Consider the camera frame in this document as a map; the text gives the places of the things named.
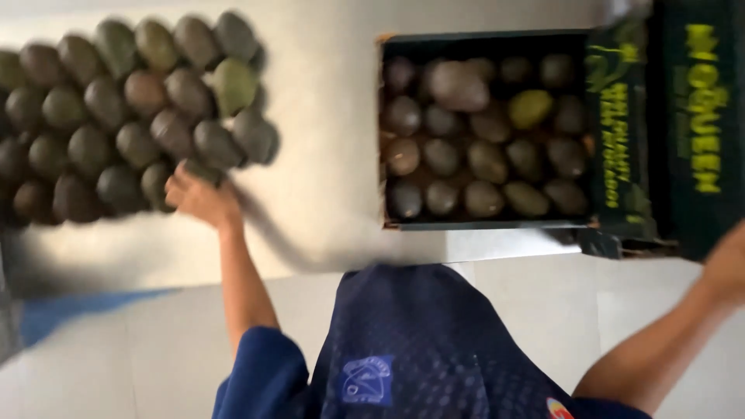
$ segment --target tile floor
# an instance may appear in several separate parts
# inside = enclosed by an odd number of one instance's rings
[[[700,268],[584,255],[455,264],[515,340],[571,391],[602,353],[668,309]],[[313,365],[339,274],[269,282],[285,331]],[[745,384],[745,315],[714,338],[658,418],[733,418]],[[3,419],[209,418],[230,369],[220,289],[188,289],[78,318],[0,368]]]

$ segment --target rows of avocados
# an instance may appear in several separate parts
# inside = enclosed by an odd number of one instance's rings
[[[586,215],[588,116],[568,54],[386,60],[379,97],[394,221]]]
[[[164,187],[181,160],[215,185],[269,164],[279,140],[254,104],[259,49],[226,11],[214,26],[183,16],[172,31],[110,17],[90,38],[0,50],[0,224],[172,212]]]

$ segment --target shirt logo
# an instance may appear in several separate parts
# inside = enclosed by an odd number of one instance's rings
[[[550,397],[546,399],[546,406],[548,406],[548,413],[551,415],[551,419],[574,419],[574,416],[569,413],[569,410],[556,399]]]
[[[392,361],[391,355],[385,355],[347,362],[339,380],[341,400],[345,403],[391,406]]]

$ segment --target blue shirt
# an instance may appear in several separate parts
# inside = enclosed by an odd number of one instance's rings
[[[573,399],[515,344],[491,303],[442,265],[345,274],[313,379],[297,345],[252,328],[214,419],[649,419]]]

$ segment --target hand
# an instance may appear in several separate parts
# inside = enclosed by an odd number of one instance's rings
[[[745,221],[740,221],[709,254],[700,283],[718,303],[745,304]]]
[[[168,205],[212,225],[218,232],[243,229],[241,206],[227,179],[216,189],[186,171],[181,162],[165,183],[165,193]]]

